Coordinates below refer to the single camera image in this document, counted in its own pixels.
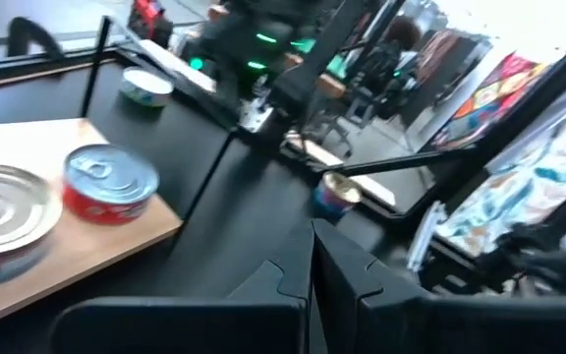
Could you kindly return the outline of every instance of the can lid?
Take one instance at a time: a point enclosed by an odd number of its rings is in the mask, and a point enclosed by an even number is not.
[[[99,202],[124,205],[146,200],[158,188],[158,173],[137,154],[108,144],[79,147],[65,165],[67,183]]]
[[[124,70],[124,80],[150,93],[169,94],[173,90],[172,84],[168,81],[140,68],[127,68]]]
[[[324,184],[343,201],[356,204],[362,200],[357,184],[339,173],[325,173]]]
[[[37,241],[62,212],[59,197],[42,178],[0,165],[0,253]]]

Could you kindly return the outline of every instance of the black table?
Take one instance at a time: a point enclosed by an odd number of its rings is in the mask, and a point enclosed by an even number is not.
[[[122,69],[102,66],[88,118],[109,142],[148,158],[161,176],[159,195],[184,214],[227,133],[177,102],[159,114],[133,105],[118,92]],[[87,76],[78,70],[1,87],[0,123],[75,117]],[[91,297],[227,295],[296,222],[312,217],[311,190],[294,171],[233,142],[170,256],[164,245],[152,247],[1,320],[0,353],[47,353],[56,314]],[[338,228],[380,258],[391,247],[381,225],[360,213]]]

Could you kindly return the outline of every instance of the green light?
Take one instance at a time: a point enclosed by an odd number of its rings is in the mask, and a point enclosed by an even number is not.
[[[248,66],[258,70],[265,69],[265,65],[257,62],[248,62]]]
[[[189,61],[189,66],[194,70],[200,70],[204,67],[204,62],[200,58],[192,58]]]
[[[274,38],[272,38],[272,37],[269,37],[269,36],[267,36],[267,35],[265,35],[265,34],[257,33],[257,34],[256,34],[256,37],[259,38],[259,39],[261,39],[261,40],[263,40],[263,41],[266,41],[266,42],[268,42],[268,43],[276,43],[276,39],[274,39]]]

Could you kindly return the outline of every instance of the small can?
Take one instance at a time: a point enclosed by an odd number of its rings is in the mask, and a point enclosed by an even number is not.
[[[62,209],[58,194],[45,180],[0,165],[0,282],[38,263]]]
[[[351,179],[327,172],[313,192],[318,207],[332,216],[342,216],[362,200],[362,192]]]
[[[72,151],[63,176],[65,207],[87,221],[113,225],[141,216],[159,183],[149,162],[108,144]]]
[[[126,68],[121,92],[134,102],[148,107],[164,107],[174,87],[168,81],[141,68]]]

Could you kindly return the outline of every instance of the colorful painting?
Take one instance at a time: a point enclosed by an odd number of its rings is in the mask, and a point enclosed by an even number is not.
[[[547,68],[512,53],[431,139],[434,149],[461,148],[498,122]]]
[[[566,116],[502,164],[437,228],[477,256],[518,222],[536,223],[566,200]]]

